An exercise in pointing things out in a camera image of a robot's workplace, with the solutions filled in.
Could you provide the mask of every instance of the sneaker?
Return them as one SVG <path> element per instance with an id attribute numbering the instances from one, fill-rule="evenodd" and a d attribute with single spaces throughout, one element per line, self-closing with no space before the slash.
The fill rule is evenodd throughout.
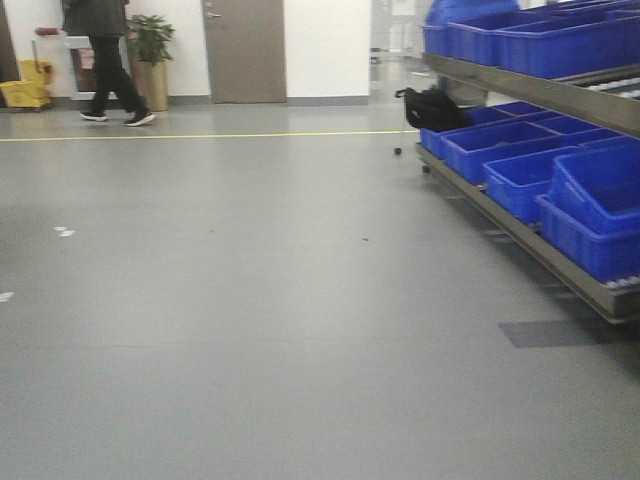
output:
<path id="1" fill-rule="evenodd" d="M 92 112 L 91 110 L 80 112 L 80 116 L 85 120 L 90 120 L 92 122 L 106 122 L 109 120 L 104 112 Z"/>
<path id="2" fill-rule="evenodd" d="M 131 120 L 127 120 L 124 124 L 127 127 L 139 127 L 140 125 L 153 122 L 155 118 L 156 116 L 149 110 L 143 110 L 141 112 L 136 112 L 133 118 Z"/>

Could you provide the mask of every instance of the dark jacket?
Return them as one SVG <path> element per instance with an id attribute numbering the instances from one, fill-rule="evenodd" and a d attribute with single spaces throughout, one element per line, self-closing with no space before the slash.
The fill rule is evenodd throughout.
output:
<path id="1" fill-rule="evenodd" d="M 124 6 L 129 0 L 63 0 L 68 35 L 113 37 L 127 31 Z"/>

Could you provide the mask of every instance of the person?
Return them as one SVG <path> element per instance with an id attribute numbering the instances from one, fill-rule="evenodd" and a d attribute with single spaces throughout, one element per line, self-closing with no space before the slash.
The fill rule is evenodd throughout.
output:
<path id="1" fill-rule="evenodd" d="M 128 3 L 129 0 L 62 0 L 62 29 L 70 36 L 88 36 L 94 52 L 96 92 L 89 110 L 80 113 L 85 120 L 104 122 L 108 119 L 105 109 L 110 92 L 127 113 L 133 113 L 126 126 L 138 127 L 155 119 L 122 66 L 119 44 L 120 37 L 127 33 L 125 5 Z"/>

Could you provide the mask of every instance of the yellow mop bucket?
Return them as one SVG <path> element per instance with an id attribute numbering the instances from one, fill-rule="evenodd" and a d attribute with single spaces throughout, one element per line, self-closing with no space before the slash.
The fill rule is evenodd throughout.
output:
<path id="1" fill-rule="evenodd" d="M 20 69 L 23 80 L 0 83 L 7 106 L 39 109 L 49 105 L 51 96 L 45 87 L 53 79 L 51 62 L 37 60 L 36 56 L 36 60 L 21 60 Z"/>

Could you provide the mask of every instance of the yellow floor line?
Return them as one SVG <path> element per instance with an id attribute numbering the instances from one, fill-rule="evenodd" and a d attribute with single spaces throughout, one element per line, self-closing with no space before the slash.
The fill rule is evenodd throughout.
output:
<path id="1" fill-rule="evenodd" d="M 268 137 L 321 137 L 348 135 L 392 135 L 415 133 L 416 130 L 374 130 L 363 132 L 282 132 L 282 133 L 203 133 L 189 135 L 130 135 L 130 136 L 76 136 L 76 137 L 34 137 L 34 138 L 0 138 L 5 142 L 58 142 L 71 140 L 173 140 L 195 138 L 268 138 Z"/>

